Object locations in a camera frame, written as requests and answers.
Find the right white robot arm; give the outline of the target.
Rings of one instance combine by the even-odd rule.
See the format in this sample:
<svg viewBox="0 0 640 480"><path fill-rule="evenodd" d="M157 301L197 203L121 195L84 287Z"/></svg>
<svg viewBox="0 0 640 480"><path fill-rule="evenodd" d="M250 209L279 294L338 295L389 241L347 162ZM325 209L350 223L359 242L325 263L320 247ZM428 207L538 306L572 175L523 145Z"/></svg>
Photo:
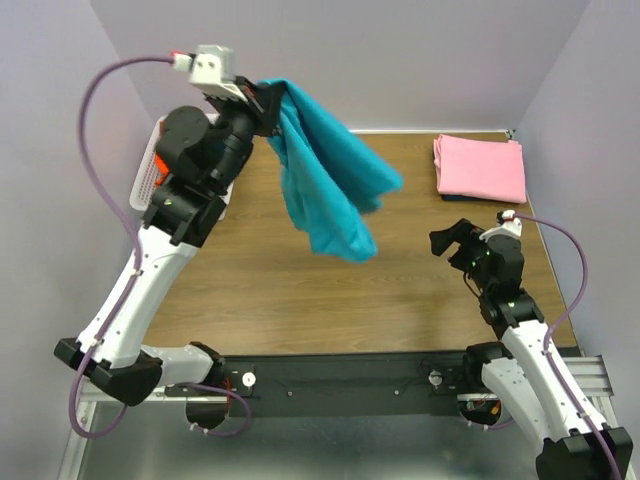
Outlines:
<svg viewBox="0 0 640 480"><path fill-rule="evenodd" d="M440 256L452 245L450 265L477 287L481 315L497 339L467 348L460 379L469 390L488 389L534 445L540 479L622 479L633 441L591 403L561 357L553 329L522 287L523 216L513 210L483 230L467 219L429 235Z"/></svg>

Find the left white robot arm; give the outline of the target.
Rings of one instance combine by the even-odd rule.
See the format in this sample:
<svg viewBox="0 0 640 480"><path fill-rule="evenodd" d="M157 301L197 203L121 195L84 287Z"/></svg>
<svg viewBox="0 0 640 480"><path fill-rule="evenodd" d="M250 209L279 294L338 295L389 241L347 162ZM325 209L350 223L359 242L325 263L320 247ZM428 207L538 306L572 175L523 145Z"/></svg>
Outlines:
<svg viewBox="0 0 640 480"><path fill-rule="evenodd" d="M201 395L223 378L223 358L199 342L182 348L147 346L144 337L180 272L205 243L227 207L225 195L257 136L277 134L283 82L236 80L237 98L207 96L218 112L210 120L193 106L160 123L155 154L168 171L152 194L135 250L96 318L77 338L58 342L55 356L126 406L157 387L188 383Z"/></svg>

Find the teal polo shirt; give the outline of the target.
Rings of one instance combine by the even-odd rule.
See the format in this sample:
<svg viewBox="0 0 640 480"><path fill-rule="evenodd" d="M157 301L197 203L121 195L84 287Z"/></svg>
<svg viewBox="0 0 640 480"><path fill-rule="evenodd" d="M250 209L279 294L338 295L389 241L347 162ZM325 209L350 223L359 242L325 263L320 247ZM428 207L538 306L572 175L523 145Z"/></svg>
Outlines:
<svg viewBox="0 0 640 480"><path fill-rule="evenodd" d="M267 139L278 156L280 185L294 227L314 254L362 263L378 253L364 217L382 197L403 188L403 177L299 86L284 78L280 133Z"/></svg>

